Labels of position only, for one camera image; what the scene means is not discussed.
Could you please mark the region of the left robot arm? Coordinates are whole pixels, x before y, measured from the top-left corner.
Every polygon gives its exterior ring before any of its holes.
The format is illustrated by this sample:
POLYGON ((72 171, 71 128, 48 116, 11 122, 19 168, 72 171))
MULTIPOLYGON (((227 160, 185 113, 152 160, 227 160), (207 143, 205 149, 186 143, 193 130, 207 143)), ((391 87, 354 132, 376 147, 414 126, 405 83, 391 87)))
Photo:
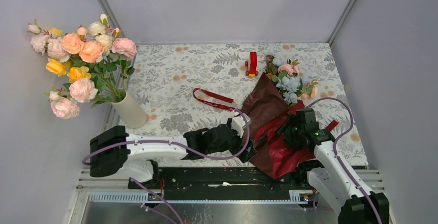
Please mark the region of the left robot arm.
POLYGON ((90 141, 90 154, 83 164, 89 166, 93 178, 119 175, 155 188, 160 183, 155 159, 219 161, 213 154, 224 151, 231 153, 229 159, 235 158, 248 147, 248 133, 247 124, 220 124, 175 137, 145 137, 129 134, 125 126, 118 125, 90 141))

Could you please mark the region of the brown and red wrapping paper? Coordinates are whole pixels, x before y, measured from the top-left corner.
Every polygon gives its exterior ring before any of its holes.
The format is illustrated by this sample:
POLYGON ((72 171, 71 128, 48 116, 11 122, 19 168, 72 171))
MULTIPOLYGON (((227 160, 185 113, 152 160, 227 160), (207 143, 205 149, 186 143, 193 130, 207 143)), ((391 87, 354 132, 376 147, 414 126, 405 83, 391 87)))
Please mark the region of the brown and red wrapping paper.
POLYGON ((290 107, 265 74, 243 103, 241 111, 251 119, 250 137, 257 152, 249 162, 273 179, 292 172, 300 162, 316 158, 308 148, 295 149, 276 135, 287 114, 304 107, 301 100, 290 107))

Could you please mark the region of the red ribbon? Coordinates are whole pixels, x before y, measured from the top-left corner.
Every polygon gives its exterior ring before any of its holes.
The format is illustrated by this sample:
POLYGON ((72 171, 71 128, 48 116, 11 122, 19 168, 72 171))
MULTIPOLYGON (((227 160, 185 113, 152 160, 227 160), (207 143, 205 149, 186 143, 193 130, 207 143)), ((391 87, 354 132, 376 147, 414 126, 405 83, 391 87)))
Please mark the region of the red ribbon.
POLYGON ((206 89, 194 88, 193 92, 192 92, 192 96, 197 101, 202 102, 202 103, 209 105, 211 107, 214 107, 214 108, 227 110, 227 111, 233 111, 235 109, 235 107, 223 104, 223 102, 228 103, 228 104, 232 104, 232 103, 234 103, 234 99, 225 97, 223 95, 220 95, 220 94, 217 94, 217 93, 214 93, 211 91, 208 91, 206 89), (205 99, 205 97, 209 97, 212 100, 218 100, 219 103, 212 102, 209 99, 205 99))

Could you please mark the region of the brown paper bouquet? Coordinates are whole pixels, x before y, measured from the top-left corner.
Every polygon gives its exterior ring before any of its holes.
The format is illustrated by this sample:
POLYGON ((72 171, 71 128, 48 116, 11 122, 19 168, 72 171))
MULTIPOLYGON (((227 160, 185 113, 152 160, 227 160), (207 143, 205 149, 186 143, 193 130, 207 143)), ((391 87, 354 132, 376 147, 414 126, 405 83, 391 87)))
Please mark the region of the brown paper bouquet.
POLYGON ((318 82, 305 76, 299 69, 297 59, 281 59, 266 55, 266 76, 274 83, 289 106, 298 100, 313 99, 318 94, 318 82))

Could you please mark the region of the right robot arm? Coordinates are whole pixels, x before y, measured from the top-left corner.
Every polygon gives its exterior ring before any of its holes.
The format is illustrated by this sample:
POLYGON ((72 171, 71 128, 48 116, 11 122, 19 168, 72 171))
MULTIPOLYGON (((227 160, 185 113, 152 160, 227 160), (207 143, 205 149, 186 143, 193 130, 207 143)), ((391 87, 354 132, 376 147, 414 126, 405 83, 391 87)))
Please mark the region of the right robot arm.
POLYGON ((337 150, 335 137, 322 129, 312 108, 288 114, 276 131, 293 148, 307 148, 314 159, 299 162, 291 172, 304 189, 314 188, 338 215, 338 223, 389 223, 389 201, 363 182, 337 150))

